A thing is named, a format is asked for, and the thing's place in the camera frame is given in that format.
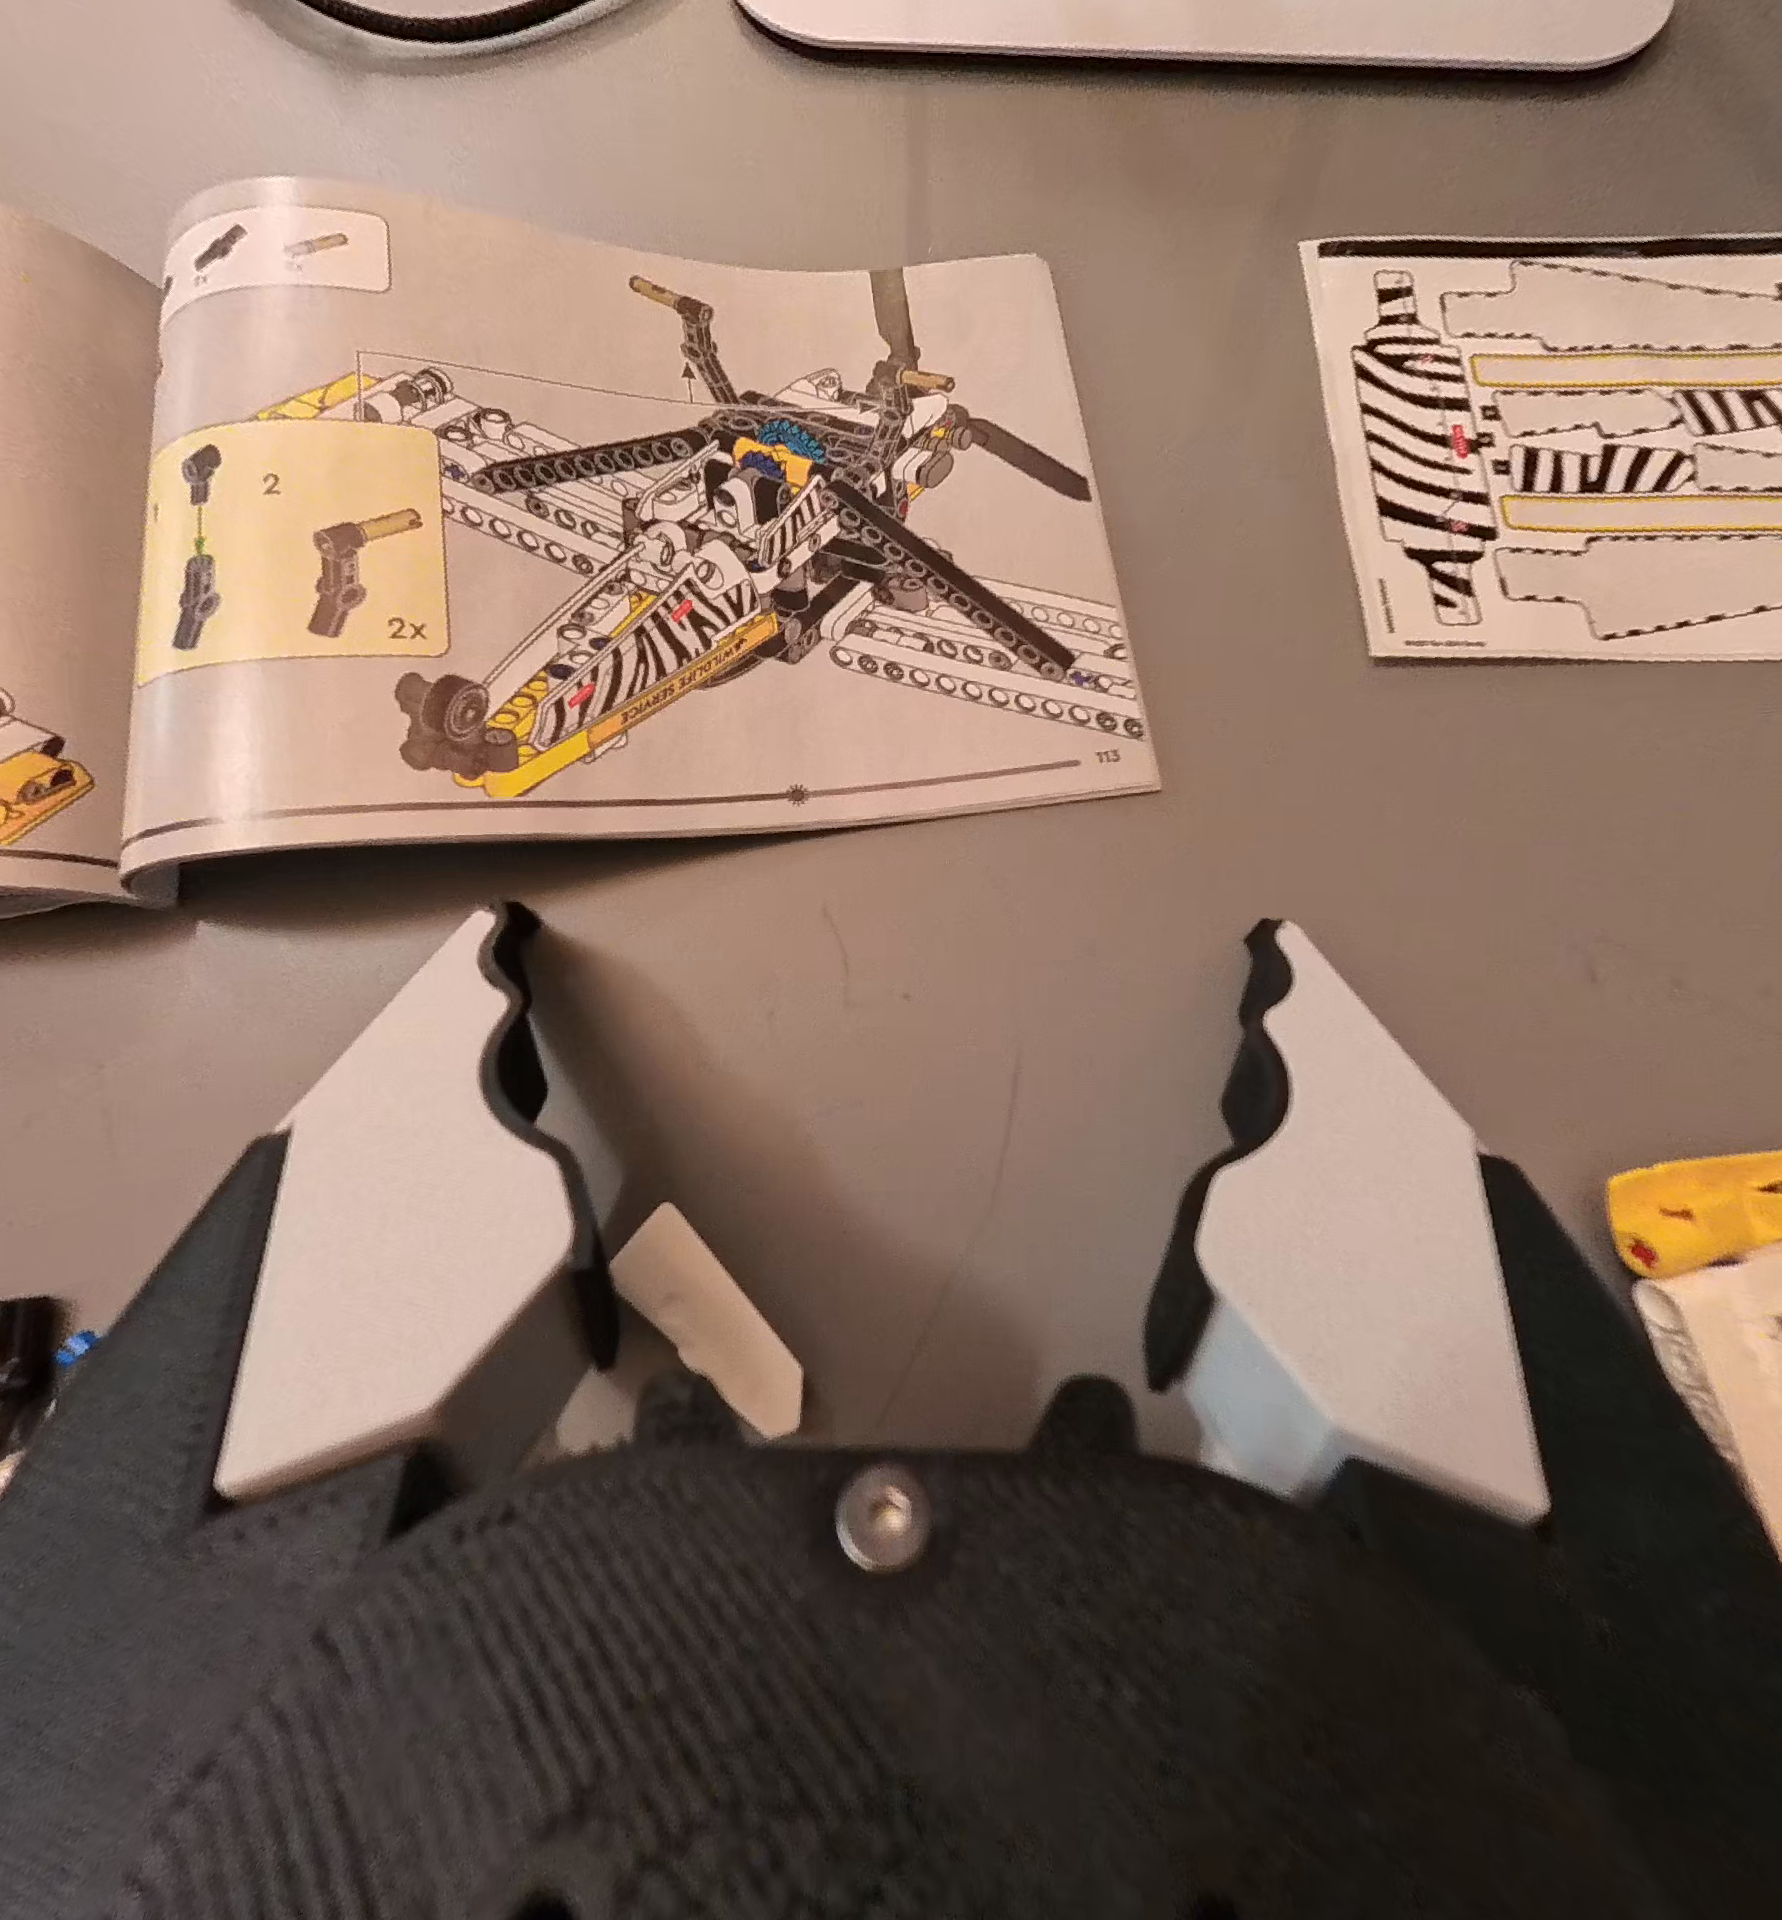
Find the lego instruction booklet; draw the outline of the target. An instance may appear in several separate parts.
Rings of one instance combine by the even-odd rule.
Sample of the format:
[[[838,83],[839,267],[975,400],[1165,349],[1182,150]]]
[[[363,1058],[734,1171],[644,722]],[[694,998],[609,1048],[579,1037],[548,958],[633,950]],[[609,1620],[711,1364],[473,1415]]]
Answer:
[[[1039,258],[257,180],[148,280],[0,203],[0,919],[1161,784]]]

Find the white beam piece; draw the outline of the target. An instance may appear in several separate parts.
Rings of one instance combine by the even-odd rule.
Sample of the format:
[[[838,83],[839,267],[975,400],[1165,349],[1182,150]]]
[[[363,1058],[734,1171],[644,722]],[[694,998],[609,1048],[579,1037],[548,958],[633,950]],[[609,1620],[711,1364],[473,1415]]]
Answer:
[[[801,1429],[804,1373],[680,1208],[664,1201],[609,1259],[617,1294],[767,1441]]]

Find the zebra sticker sheet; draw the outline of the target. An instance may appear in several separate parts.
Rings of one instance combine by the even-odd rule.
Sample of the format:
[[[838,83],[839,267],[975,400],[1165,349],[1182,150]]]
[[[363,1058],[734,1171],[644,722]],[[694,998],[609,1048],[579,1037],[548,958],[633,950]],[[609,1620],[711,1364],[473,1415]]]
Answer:
[[[1299,261],[1373,659],[1782,662],[1782,232]]]

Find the white monitor stand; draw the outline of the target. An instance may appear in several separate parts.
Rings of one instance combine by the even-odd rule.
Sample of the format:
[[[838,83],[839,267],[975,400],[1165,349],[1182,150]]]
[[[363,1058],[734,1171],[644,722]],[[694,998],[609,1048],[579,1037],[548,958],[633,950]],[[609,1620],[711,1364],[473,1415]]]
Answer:
[[[743,3],[829,54],[1310,64],[1575,77],[1663,33],[1672,3]]]

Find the zebra striped lego aircraft model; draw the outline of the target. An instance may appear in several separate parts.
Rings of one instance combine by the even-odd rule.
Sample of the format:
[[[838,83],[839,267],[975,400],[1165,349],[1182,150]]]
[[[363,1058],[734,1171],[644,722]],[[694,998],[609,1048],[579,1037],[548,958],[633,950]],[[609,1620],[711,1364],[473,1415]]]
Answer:
[[[1782,1151],[1625,1171],[1605,1211],[1666,1381],[1782,1564]]]

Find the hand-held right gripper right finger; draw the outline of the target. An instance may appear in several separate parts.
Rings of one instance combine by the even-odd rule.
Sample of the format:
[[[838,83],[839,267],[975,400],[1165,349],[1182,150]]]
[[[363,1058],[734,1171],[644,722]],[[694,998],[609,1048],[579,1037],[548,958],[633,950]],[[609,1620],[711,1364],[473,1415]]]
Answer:
[[[1294,923],[1244,936],[1228,1145],[1144,1311],[1201,1467],[1310,1505],[1352,1460],[1540,1524],[1550,1493],[1472,1125]]]

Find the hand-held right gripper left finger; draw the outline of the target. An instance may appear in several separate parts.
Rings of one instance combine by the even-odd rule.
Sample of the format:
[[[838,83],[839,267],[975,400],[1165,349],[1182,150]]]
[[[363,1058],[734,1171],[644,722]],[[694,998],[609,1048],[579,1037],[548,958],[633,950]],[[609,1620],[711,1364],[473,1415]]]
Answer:
[[[283,1119],[220,1497],[399,1450],[466,1489],[499,1484],[617,1364],[590,1186],[543,1123],[539,931],[520,902],[470,912]]]

